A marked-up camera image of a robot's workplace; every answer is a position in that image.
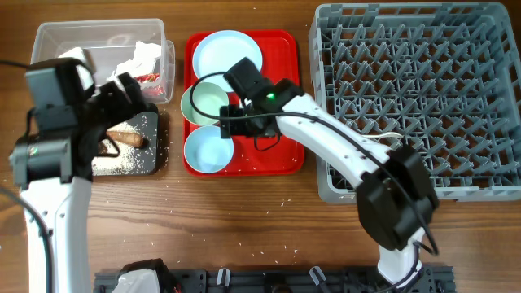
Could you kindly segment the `white plastic spoon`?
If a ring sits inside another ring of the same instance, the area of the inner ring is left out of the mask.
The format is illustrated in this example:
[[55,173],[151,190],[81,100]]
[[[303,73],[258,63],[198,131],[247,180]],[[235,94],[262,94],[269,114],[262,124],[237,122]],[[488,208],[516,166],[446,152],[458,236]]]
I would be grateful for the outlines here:
[[373,140],[379,140],[383,138],[395,138],[395,139],[402,139],[403,135],[397,132],[386,132],[386,133],[379,133],[379,134],[364,134],[364,138],[373,139]]

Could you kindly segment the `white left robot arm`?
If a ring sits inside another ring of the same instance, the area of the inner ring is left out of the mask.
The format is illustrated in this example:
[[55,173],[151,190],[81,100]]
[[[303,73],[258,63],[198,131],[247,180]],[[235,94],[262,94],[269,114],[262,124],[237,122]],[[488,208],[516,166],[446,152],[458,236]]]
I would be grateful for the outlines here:
[[92,160],[109,128],[155,107],[127,73],[99,94],[83,87],[76,69],[31,70],[25,78],[38,132],[16,142],[10,163],[27,226],[29,290],[89,292]]

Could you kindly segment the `black food waste tray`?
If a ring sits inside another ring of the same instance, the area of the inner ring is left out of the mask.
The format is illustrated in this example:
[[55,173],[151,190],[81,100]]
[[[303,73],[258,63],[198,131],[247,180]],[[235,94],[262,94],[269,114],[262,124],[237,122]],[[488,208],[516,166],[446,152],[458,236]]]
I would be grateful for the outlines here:
[[159,112],[155,104],[152,104],[148,112],[142,112],[134,116],[133,118],[125,121],[132,125],[138,126],[142,129],[149,138],[154,140],[154,146],[156,148],[156,163],[158,157],[158,132],[159,132]]

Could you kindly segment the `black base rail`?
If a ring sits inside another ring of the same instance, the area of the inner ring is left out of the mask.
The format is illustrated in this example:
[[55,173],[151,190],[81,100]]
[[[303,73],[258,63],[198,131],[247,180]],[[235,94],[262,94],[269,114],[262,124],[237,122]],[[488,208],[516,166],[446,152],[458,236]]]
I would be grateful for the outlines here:
[[[182,292],[314,293],[322,290],[308,272],[297,270],[233,272],[228,287],[217,284],[216,271],[172,269],[170,272],[180,282]],[[389,287],[375,267],[347,267],[341,270],[326,270],[324,274],[330,292],[376,292]],[[456,293],[453,268],[424,265],[406,291]]]

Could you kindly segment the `grey dishwasher rack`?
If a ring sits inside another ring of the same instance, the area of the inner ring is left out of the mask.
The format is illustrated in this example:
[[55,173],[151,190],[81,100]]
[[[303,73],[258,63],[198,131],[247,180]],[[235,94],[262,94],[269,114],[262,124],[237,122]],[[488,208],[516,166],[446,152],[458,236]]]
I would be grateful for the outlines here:
[[499,2],[331,3],[309,30],[317,103],[421,156],[441,199],[520,197],[520,54]]

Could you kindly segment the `red snack wrapper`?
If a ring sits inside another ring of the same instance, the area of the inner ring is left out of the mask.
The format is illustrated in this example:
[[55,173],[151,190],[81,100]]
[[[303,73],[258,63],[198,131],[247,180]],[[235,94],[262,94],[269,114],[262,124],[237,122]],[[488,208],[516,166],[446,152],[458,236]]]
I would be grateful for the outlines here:
[[162,85],[153,85],[159,79],[159,73],[150,73],[142,76],[135,77],[135,80],[139,83],[142,88],[142,93],[147,96],[161,96],[165,93]]

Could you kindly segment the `white tissue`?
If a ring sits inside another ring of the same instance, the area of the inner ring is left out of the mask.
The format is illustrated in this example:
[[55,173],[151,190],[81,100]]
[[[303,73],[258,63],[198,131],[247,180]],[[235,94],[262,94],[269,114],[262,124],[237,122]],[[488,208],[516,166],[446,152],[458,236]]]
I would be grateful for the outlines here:
[[107,81],[114,81],[117,76],[127,72],[131,77],[141,77],[152,74],[155,64],[162,55],[162,46],[154,43],[144,43],[137,41],[133,58],[116,66],[116,69],[107,78]]

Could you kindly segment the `light green rice bowl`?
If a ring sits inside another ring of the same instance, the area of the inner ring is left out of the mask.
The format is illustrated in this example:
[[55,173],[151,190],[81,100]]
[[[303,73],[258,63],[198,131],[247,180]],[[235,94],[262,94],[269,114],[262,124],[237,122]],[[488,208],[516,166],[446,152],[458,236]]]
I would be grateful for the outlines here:
[[[193,125],[215,125],[218,120],[200,115],[190,104],[189,87],[182,95],[181,111],[183,116]],[[193,93],[195,106],[204,113],[212,116],[220,115],[220,108],[229,105],[228,94],[218,85],[210,82],[199,83]]]

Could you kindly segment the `large light blue plate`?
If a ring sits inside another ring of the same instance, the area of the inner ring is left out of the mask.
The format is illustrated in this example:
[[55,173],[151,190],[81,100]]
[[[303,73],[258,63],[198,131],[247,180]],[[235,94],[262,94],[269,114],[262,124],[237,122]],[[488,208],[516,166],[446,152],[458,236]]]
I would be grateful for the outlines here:
[[221,30],[209,34],[196,46],[192,68],[200,79],[210,73],[226,72],[243,58],[248,58],[261,71],[264,58],[257,42],[246,33]]

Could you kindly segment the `clear plastic waste bin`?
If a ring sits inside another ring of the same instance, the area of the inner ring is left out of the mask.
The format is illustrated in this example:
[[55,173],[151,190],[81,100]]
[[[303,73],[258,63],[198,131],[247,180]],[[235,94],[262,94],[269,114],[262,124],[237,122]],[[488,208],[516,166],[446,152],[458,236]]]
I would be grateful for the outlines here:
[[162,55],[153,72],[159,73],[160,77],[153,85],[162,85],[165,93],[145,97],[152,103],[170,102],[175,80],[175,50],[165,36],[164,22],[160,19],[43,23],[37,30],[31,61],[37,63],[58,58],[74,47],[80,47],[89,54],[95,70],[94,82],[100,86],[107,82],[118,64],[133,58],[137,41],[162,46]]

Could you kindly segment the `pile of white rice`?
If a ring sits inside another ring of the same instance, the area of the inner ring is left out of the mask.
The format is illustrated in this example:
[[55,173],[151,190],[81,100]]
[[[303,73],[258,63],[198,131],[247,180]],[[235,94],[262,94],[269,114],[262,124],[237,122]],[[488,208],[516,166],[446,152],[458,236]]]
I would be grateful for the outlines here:
[[92,161],[95,176],[147,175],[155,171],[156,148],[154,140],[136,125],[129,122],[118,124],[108,131],[138,133],[145,142],[141,148],[125,145],[121,142],[105,139],[99,143],[101,157]]

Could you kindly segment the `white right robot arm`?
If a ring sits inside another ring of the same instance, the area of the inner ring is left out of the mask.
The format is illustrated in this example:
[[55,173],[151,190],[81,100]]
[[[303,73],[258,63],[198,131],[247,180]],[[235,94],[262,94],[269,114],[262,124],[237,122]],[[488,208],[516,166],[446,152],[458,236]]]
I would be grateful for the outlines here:
[[248,136],[273,130],[332,165],[355,190],[359,221],[379,245],[379,274],[392,289],[408,287],[422,267],[422,239],[429,240],[429,253],[439,252],[428,228],[439,200],[419,153],[363,137],[288,79],[277,84],[264,77],[225,79],[243,109],[222,110],[223,129]]

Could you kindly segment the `small light blue plate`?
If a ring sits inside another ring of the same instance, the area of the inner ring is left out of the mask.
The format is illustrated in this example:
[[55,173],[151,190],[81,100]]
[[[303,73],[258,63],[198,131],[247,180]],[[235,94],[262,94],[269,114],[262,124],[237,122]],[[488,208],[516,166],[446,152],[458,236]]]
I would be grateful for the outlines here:
[[234,142],[222,138],[221,129],[214,125],[194,130],[184,144],[184,158],[199,173],[217,173],[224,169],[234,156]]

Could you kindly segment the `red plastic tray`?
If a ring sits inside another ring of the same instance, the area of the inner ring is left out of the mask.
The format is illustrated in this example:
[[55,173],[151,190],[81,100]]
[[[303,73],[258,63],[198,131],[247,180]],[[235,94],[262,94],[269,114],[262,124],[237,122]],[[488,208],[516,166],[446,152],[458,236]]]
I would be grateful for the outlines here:
[[[261,72],[273,82],[283,78],[300,83],[298,50],[294,37],[284,30],[245,32],[259,45],[263,54]],[[287,175],[304,163],[304,146],[289,138],[234,137],[234,156],[230,163],[209,177]]]

